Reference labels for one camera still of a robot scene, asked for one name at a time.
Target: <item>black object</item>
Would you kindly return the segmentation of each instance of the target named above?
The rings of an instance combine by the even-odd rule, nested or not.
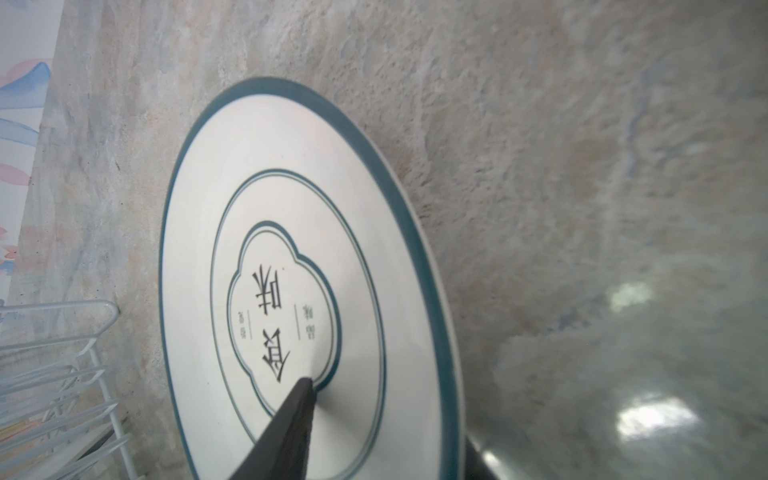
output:
[[[496,480],[491,469],[483,462],[480,453],[472,446],[469,439],[464,439],[467,445],[465,448],[464,459],[464,479],[465,480]]]
[[[317,395],[299,379],[230,480],[304,480]]]

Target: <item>white wire rack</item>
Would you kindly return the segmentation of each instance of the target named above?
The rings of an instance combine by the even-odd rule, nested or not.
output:
[[[117,450],[128,478],[144,478],[136,473],[126,445],[130,435],[123,431],[118,400],[106,382],[108,367],[95,348],[120,316],[118,306],[107,300],[3,306],[0,323],[34,311],[57,315],[93,306],[111,314],[96,333],[0,344],[0,480],[79,478]],[[33,330],[24,318],[22,328]],[[21,368],[6,374],[13,366]],[[83,398],[89,402],[78,402]]]

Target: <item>dark green plate rim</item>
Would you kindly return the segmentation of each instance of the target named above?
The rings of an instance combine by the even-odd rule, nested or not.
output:
[[[184,451],[187,454],[187,460],[192,475],[195,478],[200,478],[197,475],[197,470],[195,469],[192,456],[187,447],[187,440],[184,437],[184,429],[181,426],[181,418],[179,417],[179,411],[176,407],[176,397],[174,395],[174,387],[170,377],[170,367],[168,365],[168,350],[165,344],[165,325],[163,318],[163,247],[165,242],[165,222],[168,215],[170,196],[173,193],[174,184],[176,182],[176,176],[182,161],[184,161],[184,157],[187,155],[187,150],[189,150],[192,140],[197,136],[197,133],[203,125],[205,125],[208,119],[213,117],[213,115],[225,105],[238,98],[258,94],[276,95],[278,97],[287,98],[309,108],[319,115],[333,127],[355,153],[357,153],[358,157],[368,168],[368,172],[370,172],[374,181],[379,186],[384,198],[387,200],[392,215],[395,217],[400,228],[400,233],[408,247],[414,271],[416,272],[416,276],[419,279],[419,285],[421,286],[424,307],[426,308],[427,316],[429,317],[429,326],[432,330],[432,343],[435,348],[435,363],[438,373],[440,413],[442,418],[442,437],[440,439],[440,456],[442,461],[440,464],[439,478],[441,480],[458,480],[458,478],[462,477],[459,469],[461,464],[460,460],[464,453],[462,451],[464,447],[464,439],[462,438],[460,425],[461,412],[459,409],[461,408],[461,403],[458,397],[460,393],[456,382],[457,372],[455,371],[453,351],[451,348],[449,334],[450,327],[447,324],[445,312],[443,312],[437,281],[435,280],[435,275],[429,264],[426,247],[422,242],[421,235],[419,235],[419,228],[416,226],[416,223],[411,216],[408,204],[400,194],[400,190],[397,187],[395,180],[392,178],[392,175],[389,173],[387,166],[384,164],[384,161],[376,153],[376,149],[370,142],[368,142],[366,136],[354,125],[354,123],[341,112],[341,110],[334,107],[329,101],[315,91],[312,91],[301,84],[282,78],[266,77],[251,78],[229,87],[219,94],[219,96],[206,107],[203,113],[200,114],[200,117],[195,121],[190,129],[190,133],[187,135],[187,138],[181,146],[179,156],[174,165],[174,171],[170,176],[168,194],[165,200],[160,238],[159,279],[157,285],[160,295],[160,328],[163,337],[163,355],[165,358],[166,374],[168,375],[170,399],[174,405],[174,414],[176,416],[176,422],[179,425],[181,443],[184,445]]]

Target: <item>white ceramic plate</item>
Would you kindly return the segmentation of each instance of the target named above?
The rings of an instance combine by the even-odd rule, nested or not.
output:
[[[187,136],[161,240],[168,379],[192,472],[224,479],[299,377],[307,478],[462,477],[445,294],[381,154],[293,82],[233,86]]]

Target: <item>stone surface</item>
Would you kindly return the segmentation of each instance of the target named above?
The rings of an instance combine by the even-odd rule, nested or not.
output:
[[[189,477],[158,322],[167,185],[217,93],[285,77],[405,185],[500,475],[758,477],[767,7],[68,0],[12,293],[120,305],[102,349],[137,465]]]

